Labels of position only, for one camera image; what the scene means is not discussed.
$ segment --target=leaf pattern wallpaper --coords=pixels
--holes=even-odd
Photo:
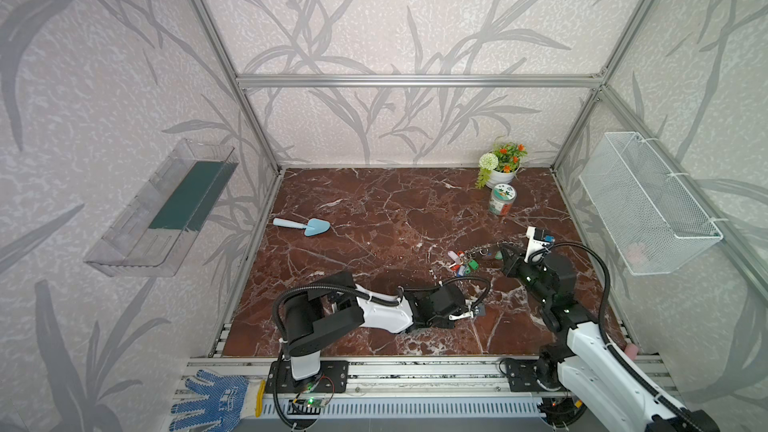
[[[2,0],[0,93],[0,430],[157,430],[275,175],[187,0]],[[84,264],[182,137],[240,166],[177,275]]]
[[[206,0],[239,73],[599,72],[637,0]],[[586,90],[249,90],[285,164],[548,166]]]
[[[768,256],[768,0],[661,0],[611,79],[664,147]],[[624,270],[578,175],[604,132],[622,130],[606,106],[560,168],[588,239],[618,278],[613,293],[633,338],[660,352],[687,403],[722,430],[768,420],[768,309],[718,247],[676,272]]]

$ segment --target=blue work glove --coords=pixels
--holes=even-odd
[[[170,413],[182,417],[170,423],[170,432],[207,425],[211,427],[198,432],[231,432],[240,423],[240,418],[254,415],[258,387],[251,387],[248,379],[241,375],[222,376],[209,370],[198,370],[186,384],[189,390],[204,398],[173,405]]]

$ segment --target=can lid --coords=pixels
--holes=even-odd
[[[517,194],[514,187],[509,184],[498,184],[493,188],[493,196],[500,200],[514,200]]]

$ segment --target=flower pot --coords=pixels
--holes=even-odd
[[[491,177],[485,183],[485,186],[488,188],[494,188],[498,184],[509,184],[514,179],[515,172],[497,172],[495,170],[491,170]]]

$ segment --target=jar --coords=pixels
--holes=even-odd
[[[496,216],[506,216],[517,196],[518,193],[514,190],[514,187],[509,184],[498,184],[491,190],[488,210]]]

